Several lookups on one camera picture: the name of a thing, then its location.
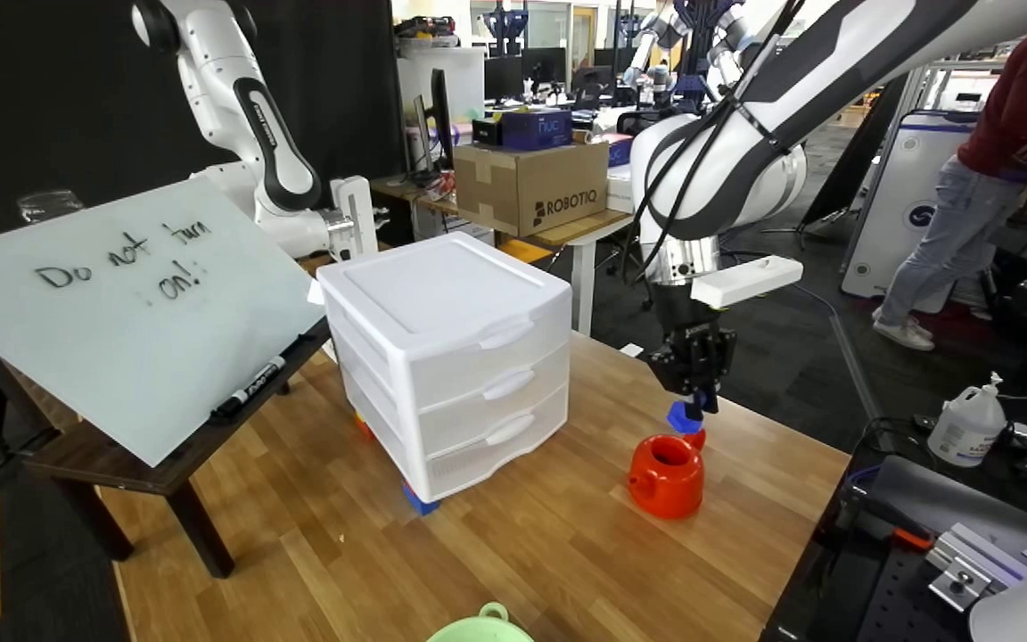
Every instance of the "whiteboard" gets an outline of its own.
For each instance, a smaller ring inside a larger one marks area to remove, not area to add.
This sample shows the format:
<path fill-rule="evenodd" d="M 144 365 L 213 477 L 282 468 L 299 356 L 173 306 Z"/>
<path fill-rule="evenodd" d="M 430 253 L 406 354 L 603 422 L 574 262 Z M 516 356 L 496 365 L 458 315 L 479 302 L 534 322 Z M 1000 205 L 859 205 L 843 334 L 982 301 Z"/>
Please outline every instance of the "whiteboard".
<path fill-rule="evenodd" d="M 202 183 L 0 235 L 0 359 L 156 468 L 324 315 Z"/>

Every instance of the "person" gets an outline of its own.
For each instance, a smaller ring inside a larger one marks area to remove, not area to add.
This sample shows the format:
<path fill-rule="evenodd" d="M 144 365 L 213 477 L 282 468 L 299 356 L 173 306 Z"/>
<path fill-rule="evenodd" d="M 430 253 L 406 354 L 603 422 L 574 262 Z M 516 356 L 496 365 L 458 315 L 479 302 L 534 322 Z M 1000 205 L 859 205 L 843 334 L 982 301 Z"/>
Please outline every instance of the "person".
<path fill-rule="evenodd" d="M 933 334 L 914 319 L 914 306 L 992 265 L 992 235 L 1016 215 L 1023 188 L 1027 40 L 1007 62 L 971 139 L 943 169 L 933 222 L 897 265 L 883 302 L 874 309 L 874 331 L 906 350 L 933 350 Z"/>

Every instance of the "cardboard box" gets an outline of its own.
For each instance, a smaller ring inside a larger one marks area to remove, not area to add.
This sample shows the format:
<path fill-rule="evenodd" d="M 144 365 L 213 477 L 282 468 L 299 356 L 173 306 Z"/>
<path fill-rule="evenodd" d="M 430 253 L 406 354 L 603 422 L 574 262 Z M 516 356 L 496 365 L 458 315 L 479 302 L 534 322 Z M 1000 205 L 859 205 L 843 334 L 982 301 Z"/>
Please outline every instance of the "cardboard box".
<path fill-rule="evenodd" d="M 606 209 L 606 145 L 534 152 L 459 145 L 453 158 L 458 206 L 510 235 L 534 235 Z"/>

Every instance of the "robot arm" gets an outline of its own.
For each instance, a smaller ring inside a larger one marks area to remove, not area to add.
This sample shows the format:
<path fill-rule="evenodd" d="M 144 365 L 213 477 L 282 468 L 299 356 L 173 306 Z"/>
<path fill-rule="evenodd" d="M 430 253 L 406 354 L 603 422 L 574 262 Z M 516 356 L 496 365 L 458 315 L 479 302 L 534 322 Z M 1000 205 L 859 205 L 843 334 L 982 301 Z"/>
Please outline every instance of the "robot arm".
<path fill-rule="evenodd" d="M 273 108 L 250 36 L 254 15 L 235 0 L 132 0 L 134 36 L 178 57 L 187 99 L 210 145 L 240 158 L 197 178 L 225 188 L 258 229 L 277 239 L 294 258 L 332 251 L 334 262 L 373 251 L 371 197 L 340 201 L 340 218 L 311 206 L 320 201 L 320 178 L 299 152 L 282 112 Z"/>
<path fill-rule="evenodd" d="M 803 0 L 784 0 L 775 36 L 718 112 L 666 118 L 632 145 L 639 243 L 666 334 L 650 365 L 670 391 L 693 395 L 693 413 L 718 405 L 732 359 L 718 315 L 803 278 L 784 258 L 718 272 L 720 231 L 798 197 L 803 134 L 890 76 L 1027 31 L 1016 0 L 837 0 L 776 51 L 798 12 Z"/>
<path fill-rule="evenodd" d="M 675 239 L 705 239 L 782 209 L 784 158 L 871 86 L 946 54 L 1027 31 L 1016 0 L 837 0 L 788 51 L 764 46 L 712 118 L 670 118 L 635 139 L 635 191 Z"/>

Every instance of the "drawer handle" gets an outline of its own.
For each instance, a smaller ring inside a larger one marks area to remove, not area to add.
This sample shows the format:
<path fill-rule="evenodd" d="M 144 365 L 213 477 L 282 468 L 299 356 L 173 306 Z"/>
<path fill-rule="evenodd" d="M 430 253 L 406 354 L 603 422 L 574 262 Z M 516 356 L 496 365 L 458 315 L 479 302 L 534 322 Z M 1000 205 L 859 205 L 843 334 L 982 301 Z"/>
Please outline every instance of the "drawer handle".
<path fill-rule="evenodd" d="M 499 432 L 485 436 L 485 445 L 503 445 L 516 439 L 538 413 L 519 413 L 516 422 L 503 426 Z"/>
<path fill-rule="evenodd" d="M 483 391 L 483 400 L 505 400 L 512 395 L 519 386 L 529 386 L 534 378 L 534 372 L 512 372 L 505 378 L 499 378 L 492 389 Z"/>
<path fill-rule="evenodd" d="M 534 329 L 531 319 L 510 319 L 510 322 L 490 329 L 492 334 L 483 334 L 479 345 L 483 350 L 499 350 L 499 345 L 510 345 L 512 339 L 519 339 L 531 329 Z"/>

